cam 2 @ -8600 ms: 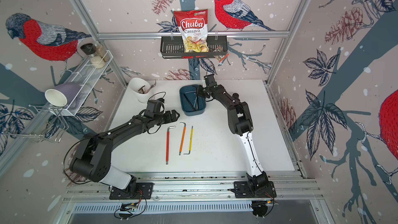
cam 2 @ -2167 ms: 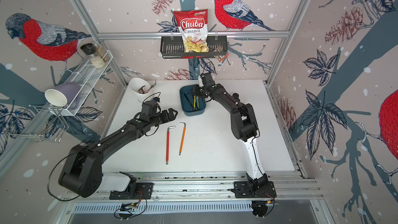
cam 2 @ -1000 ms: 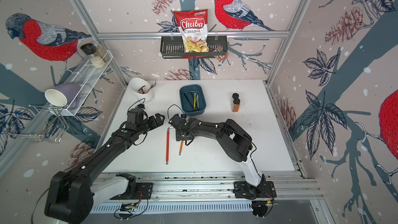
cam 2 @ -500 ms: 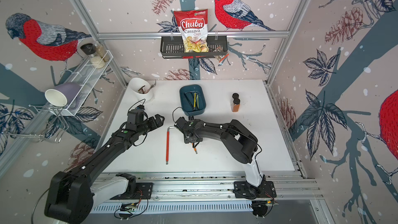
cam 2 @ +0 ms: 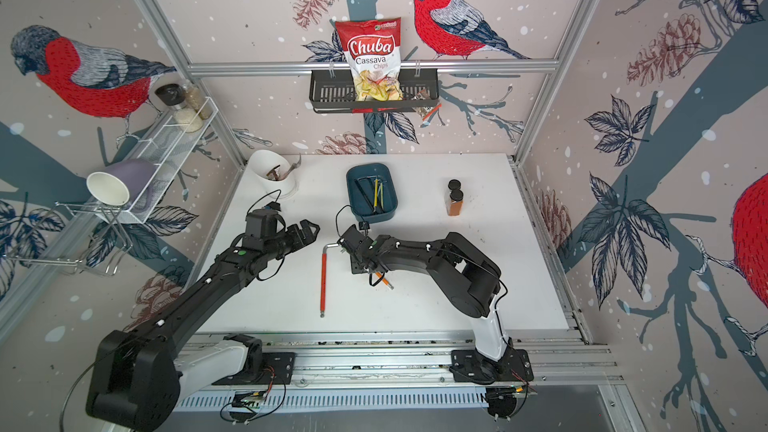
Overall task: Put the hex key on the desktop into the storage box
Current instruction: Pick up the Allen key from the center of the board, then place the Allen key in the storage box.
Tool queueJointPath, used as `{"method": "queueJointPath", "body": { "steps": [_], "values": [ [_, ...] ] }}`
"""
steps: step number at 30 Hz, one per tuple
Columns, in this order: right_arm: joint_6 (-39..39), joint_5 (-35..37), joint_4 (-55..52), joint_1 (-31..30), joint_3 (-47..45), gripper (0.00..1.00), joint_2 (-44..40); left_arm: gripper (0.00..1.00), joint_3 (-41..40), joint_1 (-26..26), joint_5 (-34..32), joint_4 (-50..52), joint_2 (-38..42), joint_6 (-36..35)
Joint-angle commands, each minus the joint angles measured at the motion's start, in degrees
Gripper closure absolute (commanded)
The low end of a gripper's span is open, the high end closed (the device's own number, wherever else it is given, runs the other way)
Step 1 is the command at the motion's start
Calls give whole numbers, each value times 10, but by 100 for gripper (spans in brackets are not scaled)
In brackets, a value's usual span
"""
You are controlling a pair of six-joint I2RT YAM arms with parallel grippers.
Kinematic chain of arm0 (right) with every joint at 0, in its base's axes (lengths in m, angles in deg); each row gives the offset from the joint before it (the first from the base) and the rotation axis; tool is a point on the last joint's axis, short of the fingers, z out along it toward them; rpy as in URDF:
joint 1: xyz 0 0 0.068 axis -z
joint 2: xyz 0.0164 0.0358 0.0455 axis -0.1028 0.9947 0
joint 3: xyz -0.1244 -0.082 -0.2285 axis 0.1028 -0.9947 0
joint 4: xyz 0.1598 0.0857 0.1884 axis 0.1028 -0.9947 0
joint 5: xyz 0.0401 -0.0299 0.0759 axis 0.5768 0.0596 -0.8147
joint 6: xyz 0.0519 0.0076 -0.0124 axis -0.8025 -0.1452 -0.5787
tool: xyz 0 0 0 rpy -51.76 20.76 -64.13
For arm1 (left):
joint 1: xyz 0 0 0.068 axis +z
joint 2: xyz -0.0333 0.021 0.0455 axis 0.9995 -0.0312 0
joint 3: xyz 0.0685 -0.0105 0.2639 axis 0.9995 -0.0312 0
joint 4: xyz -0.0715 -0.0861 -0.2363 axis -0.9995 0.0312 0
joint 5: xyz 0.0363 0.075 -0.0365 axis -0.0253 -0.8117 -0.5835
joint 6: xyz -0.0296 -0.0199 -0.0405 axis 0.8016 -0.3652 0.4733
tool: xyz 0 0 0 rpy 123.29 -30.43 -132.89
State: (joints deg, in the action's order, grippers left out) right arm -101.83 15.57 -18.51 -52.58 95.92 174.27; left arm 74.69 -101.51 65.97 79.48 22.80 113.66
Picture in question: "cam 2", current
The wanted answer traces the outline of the red handled hex key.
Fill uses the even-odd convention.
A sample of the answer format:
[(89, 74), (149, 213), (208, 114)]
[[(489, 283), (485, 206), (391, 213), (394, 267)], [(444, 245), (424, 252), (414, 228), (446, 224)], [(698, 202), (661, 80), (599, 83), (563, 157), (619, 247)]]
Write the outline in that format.
[(321, 255), (321, 281), (320, 281), (320, 302), (319, 302), (319, 313), (320, 318), (325, 317), (326, 313), (326, 302), (327, 302), (327, 258), (328, 258), (328, 251), (332, 248), (338, 248), (340, 247), (339, 243), (329, 243), (323, 246), (322, 249), (322, 255)]

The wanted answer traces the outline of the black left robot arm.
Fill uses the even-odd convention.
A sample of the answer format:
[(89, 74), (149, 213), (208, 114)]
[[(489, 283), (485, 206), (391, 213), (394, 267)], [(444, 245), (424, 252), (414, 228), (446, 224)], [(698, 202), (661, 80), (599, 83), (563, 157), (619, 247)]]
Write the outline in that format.
[(178, 402), (221, 379), (274, 381), (261, 340), (243, 334), (228, 335), (185, 358), (179, 354), (200, 326), (258, 279), (270, 261), (314, 243), (319, 230), (308, 220), (286, 225), (273, 210), (248, 214), (245, 231), (201, 279), (135, 328), (113, 331), (100, 342), (86, 413), (134, 431), (154, 431)]

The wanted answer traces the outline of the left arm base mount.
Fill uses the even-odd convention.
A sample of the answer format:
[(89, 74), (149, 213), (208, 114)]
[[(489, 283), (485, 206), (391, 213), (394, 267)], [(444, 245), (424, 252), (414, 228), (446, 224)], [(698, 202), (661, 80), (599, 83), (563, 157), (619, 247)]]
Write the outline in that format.
[(215, 386), (268, 385), (272, 381), (288, 385), (291, 382), (294, 352), (265, 352), (260, 339), (245, 334), (230, 334), (224, 339), (245, 346), (246, 355), (243, 367), (214, 382)]

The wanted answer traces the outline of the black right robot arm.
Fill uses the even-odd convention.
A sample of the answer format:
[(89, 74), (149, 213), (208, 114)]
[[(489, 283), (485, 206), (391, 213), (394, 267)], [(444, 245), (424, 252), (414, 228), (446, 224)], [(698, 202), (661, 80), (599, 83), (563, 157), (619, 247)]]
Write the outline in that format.
[(470, 318), (475, 352), (492, 362), (508, 349), (508, 334), (498, 313), (506, 287), (500, 268), (467, 238), (450, 232), (443, 239), (418, 242), (391, 235), (371, 238), (349, 227), (338, 239), (354, 274), (387, 275), (408, 271), (429, 276), (448, 301)]

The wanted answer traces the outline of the yellow handled hex key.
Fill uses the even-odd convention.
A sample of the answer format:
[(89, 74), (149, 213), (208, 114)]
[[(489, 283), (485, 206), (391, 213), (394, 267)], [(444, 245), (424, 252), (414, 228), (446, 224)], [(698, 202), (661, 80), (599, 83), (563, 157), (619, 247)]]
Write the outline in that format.
[(375, 178), (373, 185), (374, 185), (374, 212), (378, 213), (381, 210), (382, 182), (379, 178)]

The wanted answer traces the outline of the thin black hex key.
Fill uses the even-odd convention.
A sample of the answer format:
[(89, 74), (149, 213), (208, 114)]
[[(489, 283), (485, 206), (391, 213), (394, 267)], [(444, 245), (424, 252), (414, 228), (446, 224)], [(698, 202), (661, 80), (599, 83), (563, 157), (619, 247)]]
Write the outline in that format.
[(365, 189), (364, 189), (364, 187), (363, 187), (363, 186), (360, 184), (360, 182), (359, 182), (359, 181), (357, 181), (357, 180), (356, 180), (356, 181), (354, 182), (354, 184), (355, 184), (355, 187), (357, 188), (357, 190), (359, 191), (359, 193), (360, 193), (361, 197), (363, 198), (364, 202), (367, 204), (368, 208), (370, 209), (370, 211), (369, 211), (369, 212), (366, 212), (366, 215), (369, 215), (369, 216), (370, 216), (370, 215), (376, 215), (376, 213), (377, 213), (377, 208), (376, 208), (376, 206), (374, 205), (374, 203), (373, 203), (372, 199), (369, 197), (369, 194), (366, 192), (366, 190), (365, 190)]

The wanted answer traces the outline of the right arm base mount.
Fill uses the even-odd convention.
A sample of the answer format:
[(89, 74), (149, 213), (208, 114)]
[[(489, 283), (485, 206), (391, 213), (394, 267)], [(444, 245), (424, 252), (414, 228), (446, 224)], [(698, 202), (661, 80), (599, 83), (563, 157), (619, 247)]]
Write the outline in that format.
[(452, 350), (449, 371), (455, 382), (483, 386), (534, 380), (528, 352), (515, 348), (508, 348), (498, 361), (492, 361), (474, 349)]

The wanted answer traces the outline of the large black hex key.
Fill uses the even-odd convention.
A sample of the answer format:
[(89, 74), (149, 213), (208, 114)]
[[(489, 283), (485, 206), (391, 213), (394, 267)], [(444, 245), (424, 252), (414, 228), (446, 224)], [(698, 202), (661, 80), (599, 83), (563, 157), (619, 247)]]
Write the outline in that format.
[(374, 185), (373, 185), (373, 183), (374, 183), (374, 179), (375, 178), (377, 178), (377, 177), (366, 176), (366, 177), (360, 177), (360, 178), (356, 179), (357, 181), (360, 182), (360, 184), (364, 187), (366, 192), (369, 194), (369, 197), (372, 199), (373, 203), (374, 203)]

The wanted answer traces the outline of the orange handled hex key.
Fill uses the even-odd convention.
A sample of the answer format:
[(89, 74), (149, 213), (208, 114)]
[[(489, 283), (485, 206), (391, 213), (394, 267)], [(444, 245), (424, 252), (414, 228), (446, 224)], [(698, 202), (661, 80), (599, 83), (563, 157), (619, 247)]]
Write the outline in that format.
[(390, 290), (394, 290), (394, 286), (384, 277), (382, 273), (377, 272), (376, 276), (386, 287), (388, 287)]

